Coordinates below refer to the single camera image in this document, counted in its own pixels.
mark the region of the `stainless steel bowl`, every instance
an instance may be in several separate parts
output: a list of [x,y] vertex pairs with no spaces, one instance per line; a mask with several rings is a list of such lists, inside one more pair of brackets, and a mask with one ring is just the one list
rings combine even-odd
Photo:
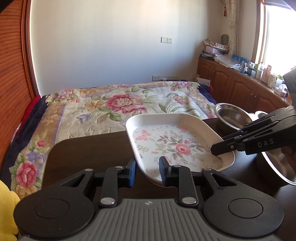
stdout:
[[252,122],[248,112],[233,104],[216,104],[215,113],[218,118],[218,127],[225,134],[234,133]]
[[296,186],[296,173],[280,148],[259,153],[256,162],[259,172],[273,186]]

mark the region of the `wooden headboard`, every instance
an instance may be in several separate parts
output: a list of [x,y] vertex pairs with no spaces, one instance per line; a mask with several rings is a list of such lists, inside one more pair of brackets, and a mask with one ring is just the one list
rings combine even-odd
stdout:
[[14,0],[0,13],[0,166],[27,106],[38,94],[28,41],[30,3]]

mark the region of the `rectangular tray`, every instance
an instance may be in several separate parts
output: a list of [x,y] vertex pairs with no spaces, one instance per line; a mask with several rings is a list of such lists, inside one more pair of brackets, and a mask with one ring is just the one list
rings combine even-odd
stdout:
[[214,156],[210,148],[222,138],[199,118],[186,113],[135,115],[126,122],[126,131],[137,164],[154,184],[162,186],[159,158],[170,165],[222,171],[234,163],[234,152]]

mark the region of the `bed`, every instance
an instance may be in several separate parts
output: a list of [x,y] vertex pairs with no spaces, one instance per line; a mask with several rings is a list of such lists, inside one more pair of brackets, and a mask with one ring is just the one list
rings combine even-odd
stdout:
[[167,81],[68,89],[42,97],[6,155],[1,180],[20,198],[42,185],[50,149],[69,138],[125,130],[138,114],[185,112],[200,119],[214,118],[216,102],[205,85]]
[[13,0],[0,12],[0,177],[20,198],[41,188],[48,153],[62,140],[124,131],[125,121],[137,114],[215,117],[208,87],[195,82],[71,89],[40,98],[30,9],[31,0]]

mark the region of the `red cloth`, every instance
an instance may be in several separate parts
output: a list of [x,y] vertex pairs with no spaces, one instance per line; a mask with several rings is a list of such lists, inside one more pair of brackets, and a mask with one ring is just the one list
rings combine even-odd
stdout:
[[41,97],[40,95],[37,95],[31,102],[30,104],[28,105],[25,113],[24,113],[24,116],[22,117],[22,122],[21,122],[21,125],[20,125],[20,128],[17,130],[16,134],[15,134],[15,138],[18,136],[18,134],[20,133],[20,131],[22,130],[22,128],[24,127],[27,119],[29,118],[30,116],[30,113],[31,111],[33,110],[34,106],[37,104],[37,102],[41,100]]
[[210,85],[207,87],[209,89],[209,93],[211,96],[213,96],[213,91],[214,91],[214,88]]

